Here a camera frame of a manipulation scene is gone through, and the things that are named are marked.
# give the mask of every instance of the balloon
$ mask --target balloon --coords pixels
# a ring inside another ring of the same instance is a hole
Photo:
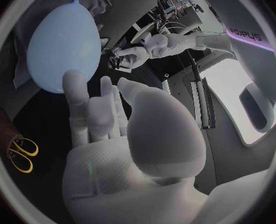
[[[78,70],[88,82],[98,67],[100,53],[93,17],[73,0],[51,11],[36,28],[27,50],[27,65],[38,86],[63,93],[64,73]]]

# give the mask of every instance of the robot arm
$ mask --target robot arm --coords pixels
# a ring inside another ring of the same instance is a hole
[[[177,55],[186,49],[212,48],[232,53],[229,37],[224,34],[205,35],[202,32],[194,32],[190,35],[172,33],[151,36],[151,33],[147,32],[140,38],[140,41],[144,47],[113,49],[116,56],[125,56],[121,66],[134,69],[143,65],[148,59]]]

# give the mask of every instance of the yellow-handled scissors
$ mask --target yellow-handled scissors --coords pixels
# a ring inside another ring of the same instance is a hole
[[[35,152],[29,153],[29,152],[27,152],[26,150],[22,149],[22,148],[16,143],[16,141],[18,141],[18,140],[26,140],[26,141],[29,141],[29,142],[33,143],[33,144],[35,145],[35,147],[36,147]],[[21,151],[21,152],[27,154],[28,156],[34,157],[34,156],[36,156],[36,155],[38,154],[38,146],[37,146],[37,144],[36,144],[35,142],[33,142],[32,140],[30,140],[30,139],[28,139],[28,138],[18,138],[16,141],[13,141],[13,145],[18,149],[18,151],[14,150],[14,149],[12,149],[12,148],[10,148],[9,150],[10,150],[11,152],[14,152],[14,153],[16,153],[16,154],[22,156],[23,158],[27,159],[27,160],[29,161],[29,163],[30,163],[30,168],[29,168],[28,170],[22,170],[22,169],[20,169],[20,168],[18,168],[18,167],[16,166],[16,164],[13,162],[13,160],[12,160],[12,158],[11,158],[10,155],[9,155],[9,158],[10,158],[12,164],[15,166],[15,168],[16,168],[17,170],[19,170],[19,171],[22,172],[22,173],[30,173],[30,172],[32,171],[32,169],[33,169],[33,164],[32,164],[32,162],[31,162],[31,160],[30,160],[29,158],[27,158],[24,154],[20,153],[19,151]]]

